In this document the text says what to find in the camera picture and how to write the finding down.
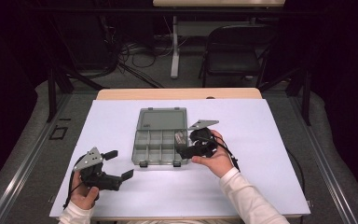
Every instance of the left hand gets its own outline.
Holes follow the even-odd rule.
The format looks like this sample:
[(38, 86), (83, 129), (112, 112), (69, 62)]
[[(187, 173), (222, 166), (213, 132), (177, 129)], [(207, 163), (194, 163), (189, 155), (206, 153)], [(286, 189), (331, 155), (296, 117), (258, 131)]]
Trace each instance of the left hand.
[(76, 189), (71, 194), (71, 202), (83, 210), (90, 210), (95, 204), (99, 189), (97, 187), (87, 188), (80, 179), (80, 171), (74, 173), (72, 189), (74, 188)]

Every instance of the chair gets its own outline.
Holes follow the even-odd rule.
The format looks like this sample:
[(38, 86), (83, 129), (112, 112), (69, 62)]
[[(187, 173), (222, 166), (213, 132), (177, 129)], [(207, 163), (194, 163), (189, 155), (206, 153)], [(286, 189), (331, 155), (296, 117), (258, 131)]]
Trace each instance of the chair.
[(269, 48), (276, 39), (269, 25), (229, 25), (213, 30), (207, 39), (199, 78), (207, 76), (258, 77), (262, 81)]

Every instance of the white paper sheet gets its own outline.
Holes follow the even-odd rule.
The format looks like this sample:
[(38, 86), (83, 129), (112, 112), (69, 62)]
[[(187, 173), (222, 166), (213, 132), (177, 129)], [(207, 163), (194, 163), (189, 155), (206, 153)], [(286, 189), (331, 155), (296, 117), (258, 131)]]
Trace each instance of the white paper sheet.
[(281, 136), (265, 100), (163, 100), (94, 101), (77, 142), (50, 216), (58, 217), (66, 199), (69, 176), (77, 159), (97, 147), (101, 153), (118, 150), (118, 157), (103, 162), (103, 171), (121, 175), (134, 169), (120, 191), (103, 190), (95, 217), (195, 218), (234, 217), (238, 213), (223, 195), (218, 178), (206, 167), (191, 163), (140, 168), (131, 153), (141, 108), (185, 107), (187, 123), (217, 119), (211, 126), (220, 132), (238, 159), (241, 173), (283, 215), (310, 213)]

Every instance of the sleeve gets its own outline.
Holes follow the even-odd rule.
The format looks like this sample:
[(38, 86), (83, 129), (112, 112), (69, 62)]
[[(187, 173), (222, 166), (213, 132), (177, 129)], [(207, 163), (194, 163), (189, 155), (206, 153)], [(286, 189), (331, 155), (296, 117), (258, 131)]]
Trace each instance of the sleeve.
[(220, 188), (245, 223), (289, 223), (235, 167), (220, 179)]
[(90, 219), (93, 213), (94, 207), (90, 210), (83, 210), (77, 207), (74, 203), (69, 202), (58, 220), (60, 221), (60, 224), (90, 224)]

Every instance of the dark background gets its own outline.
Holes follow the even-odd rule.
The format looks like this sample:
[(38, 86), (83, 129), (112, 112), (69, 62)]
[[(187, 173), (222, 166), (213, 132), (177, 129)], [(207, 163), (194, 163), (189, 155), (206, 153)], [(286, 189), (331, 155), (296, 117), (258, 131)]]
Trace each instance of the dark background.
[[(152, 7), (151, 1), (140, 2), (145, 5), (136, 5), (137, 1), (132, 0), (126, 1), (127, 5), (121, 2), (121, 7), (128, 7), (128, 4)], [(328, 5), (334, 6), (334, 13), (328, 22), (280, 21), (281, 44), (271, 52), (266, 78), (273, 79), (284, 74), (307, 57), (316, 55), (310, 67), (311, 89), (324, 99), (337, 151), (358, 180), (358, 4), (340, 1), (329, 2)], [(327, 3), (322, 0), (287, 0), (285, 4), (287, 9), (321, 9), (326, 6)], [(158, 33), (161, 21), (142, 16), (138, 19), (121, 19), (120, 25), (127, 27), (122, 33), (152, 45), (150, 30)], [(34, 88), (47, 80), (49, 70), (46, 52), (29, 22), (32, 21), (24, 19), (15, 2), (0, 1), (0, 169), (32, 114), (37, 99)], [(144, 33), (134, 33), (134, 30), (138, 31), (133, 29), (137, 26), (144, 27)], [(66, 24), (66, 28), (71, 28), (71, 25)], [(321, 36), (323, 44), (315, 50), (314, 44), (321, 40)], [(77, 41), (88, 38), (95, 36), (82, 35)], [(87, 58), (83, 64), (81, 57), (78, 57), (80, 61), (74, 62), (73, 55), (60, 39), (51, 39), (52, 51), (61, 63), (90, 65), (86, 62)], [(98, 47), (89, 48), (100, 49), (109, 56), (111, 50), (106, 50), (100, 43), (94, 46)]]

